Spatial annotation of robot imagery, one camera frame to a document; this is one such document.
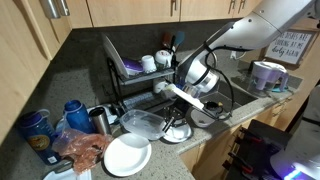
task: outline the clear plastic container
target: clear plastic container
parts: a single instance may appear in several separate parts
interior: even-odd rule
[[[126,130],[149,140],[158,140],[165,134],[164,119],[146,111],[130,110],[120,118],[120,123]]]

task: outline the bottle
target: bottle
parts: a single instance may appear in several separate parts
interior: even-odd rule
[[[46,165],[60,162],[59,154],[52,150],[55,139],[54,129],[48,122],[49,110],[41,109],[22,115],[18,119],[18,128],[32,149]]]
[[[95,133],[86,106],[78,100],[71,100],[64,105],[64,116],[73,129],[87,134]]]

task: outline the kitchen backsplash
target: kitchen backsplash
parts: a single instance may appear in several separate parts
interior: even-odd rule
[[[185,40],[177,53],[178,60],[195,50],[228,20],[188,23],[168,23],[137,26],[73,30],[43,78],[28,100],[22,113],[49,109],[49,120],[56,124],[62,117],[64,104],[78,99],[87,107],[114,101],[101,33],[105,33],[120,56],[140,60],[143,55],[154,55],[161,48],[164,32],[185,32]],[[229,60],[230,52],[219,51],[223,66],[236,68]],[[152,87],[152,81],[123,87],[125,95]],[[43,163],[15,128],[0,147],[0,179],[40,179],[45,173]]]

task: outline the lower cabinet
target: lower cabinet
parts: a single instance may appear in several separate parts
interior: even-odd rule
[[[230,157],[228,152],[237,152],[238,144],[234,141],[236,137],[242,135],[239,130],[242,127],[248,128],[252,119],[274,126],[279,115],[285,111],[285,105],[288,101],[290,101],[290,98],[285,99],[249,120],[222,132],[214,139],[208,140],[205,143],[182,153],[180,158],[195,179],[224,179],[227,175],[227,171],[222,164],[225,160],[229,160]]]

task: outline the plastic lid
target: plastic lid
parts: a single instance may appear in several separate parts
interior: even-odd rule
[[[76,109],[78,109],[81,106],[81,102],[78,100],[71,100],[68,101],[65,105],[64,105],[64,110],[65,111],[74,111]]]
[[[164,132],[165,122],[162,117],[141,110],[130,110],[120,118],[124,128],[149,140],[158,140]]]
[[[42,119],[42,116],[39,112],[32,111],[22,115],[19,118],[18,124],[22,128],[27,128],[39,123],[41,119]]]

